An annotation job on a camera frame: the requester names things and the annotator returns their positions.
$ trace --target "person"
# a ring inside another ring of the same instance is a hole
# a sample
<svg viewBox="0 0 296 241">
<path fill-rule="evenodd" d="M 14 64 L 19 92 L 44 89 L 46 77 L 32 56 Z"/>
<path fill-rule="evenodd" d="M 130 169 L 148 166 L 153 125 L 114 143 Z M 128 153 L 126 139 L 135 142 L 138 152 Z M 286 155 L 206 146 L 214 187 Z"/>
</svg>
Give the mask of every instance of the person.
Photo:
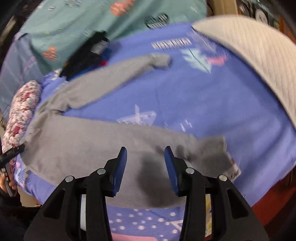
<svg viewBox="0 0 296 241">
<path fill-rule="evenodd" d="M 17 191 L 13 172 L 9 186 Z M 20 194 L 14 197 L 7 194 L 5 174 L 0 176 L 0 239 L 5 241 L 23 241 L 24 234 L 40 207 L 23 207 Z"/>
</svg>

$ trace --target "pink and white floral fabric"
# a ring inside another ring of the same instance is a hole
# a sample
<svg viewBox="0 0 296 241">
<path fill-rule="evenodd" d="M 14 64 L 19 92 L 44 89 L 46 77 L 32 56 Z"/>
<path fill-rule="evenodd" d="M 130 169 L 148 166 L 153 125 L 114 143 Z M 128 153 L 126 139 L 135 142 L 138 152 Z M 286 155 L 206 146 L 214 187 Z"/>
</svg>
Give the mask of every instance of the pink and white floral fabric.
<svg viewBox="0 0 296 241">
<path fill-rule="evenodd" d="M 40 94 L 41 84 L 33 80 L 23 85 L 14 95 L 9 120 L 2 140 L 3 153 L 19 145 L 20 139 L 24 136 L 27 126 L 34 115 Z M 13 170 L 15 161 L 16 158 L 10 161 Z"/>
</svg>

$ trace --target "bed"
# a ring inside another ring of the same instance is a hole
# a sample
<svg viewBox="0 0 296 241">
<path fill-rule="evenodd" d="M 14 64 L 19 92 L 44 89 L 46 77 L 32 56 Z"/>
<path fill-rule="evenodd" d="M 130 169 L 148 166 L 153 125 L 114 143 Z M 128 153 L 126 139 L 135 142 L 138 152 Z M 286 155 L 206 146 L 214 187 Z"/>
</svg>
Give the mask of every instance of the bed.
<svg viewBox="0 0 296 241">
<path fill-rule="evenodd" d="M 155 125 L 198 138 L 223 135 L 228 152 L 242 170 L 234 183 L 251 206 L 293 169 L 296 133 L 281 103 L 248 65 L 193 31 L 191 23 L 170 25 L 153 34 L 138 33 L 110 43 L 109 48 L 112 56 L 108 64 L 165 51 L 172 57 L 172 65 L 162 73 L 161 81 L 143 76 L 82 109 L 70 109 L 65 115 Z M 45 76 L 40 103 L 66 84 L 58 77 L 58 71 Z M 27 171 L 20 157 L 16 166 L 15 179 L 44 203 L 55 186 Z M 183 211 L 183 207 L 169 211 L 108 209 L 114 233 L 126 235 L 135 229 L 136 236 L 149 237 L 156 237 L 155 226 L 166 223 L 168 234 L 177 235 Z M 138 219 L 129 222 L 129 215 Z M 153 221 L 149 228 L 140 225 L 147 220 Z"/>
</svg>

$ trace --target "teal fabric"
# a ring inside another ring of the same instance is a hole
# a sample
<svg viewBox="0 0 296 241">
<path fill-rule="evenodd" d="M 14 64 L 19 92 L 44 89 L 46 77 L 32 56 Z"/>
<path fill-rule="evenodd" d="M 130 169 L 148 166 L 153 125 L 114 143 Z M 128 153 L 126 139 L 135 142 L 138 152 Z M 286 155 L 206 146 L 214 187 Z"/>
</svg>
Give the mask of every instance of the teal fabric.
<svg viewBox="0 0 296 241">
<path fill-rule="evenodd" d="M 21 29 L 43 74 L 64 65 L 93 31 L 112 40 L 171 23 L 206 17 L 205 0 L 45 0 Z"/>
</svg>

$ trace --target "metal rivet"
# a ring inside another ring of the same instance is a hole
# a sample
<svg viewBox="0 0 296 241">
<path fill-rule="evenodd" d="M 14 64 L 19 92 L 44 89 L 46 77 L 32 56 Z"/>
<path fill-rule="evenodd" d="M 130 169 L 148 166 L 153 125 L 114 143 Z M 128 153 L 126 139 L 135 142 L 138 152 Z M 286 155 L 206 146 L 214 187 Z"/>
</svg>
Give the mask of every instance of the metal rivet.
<svg viewBox="0 0 296 241">
<path fill-rule="evenodd" d="M 189 168 L 186 168 L 185 170 L 188 174 L 193 174 L 194 173 L 194 169 L 189 167 Z"/>
<path fill-rule="evenodd" d="M 219 176 L 219 179 L 220 179 L 222 182 L 225 182 L 225 181 L 227 181 L 227 176 L 225 176 L 225 175 L 220 175 L 220 176 Z"/>
<path fill-rule="evenodd" d="M 65 178 L 65 181 L 69 183 L 69 182 L 72 182 L 73 179 L 74 179 L 74 177 L 72 177 L 72 176 L 67 176 L 67 177 Z"/>
<path fill-rule="evenodd" d="M 98 173 L 99 175 L 103 175 L 103 174 L 106 173 L 106 170 L 105 170 L 104 168 L 100 168 L 99 170 L 97 170 L 97 173 Z"/>
</svg>

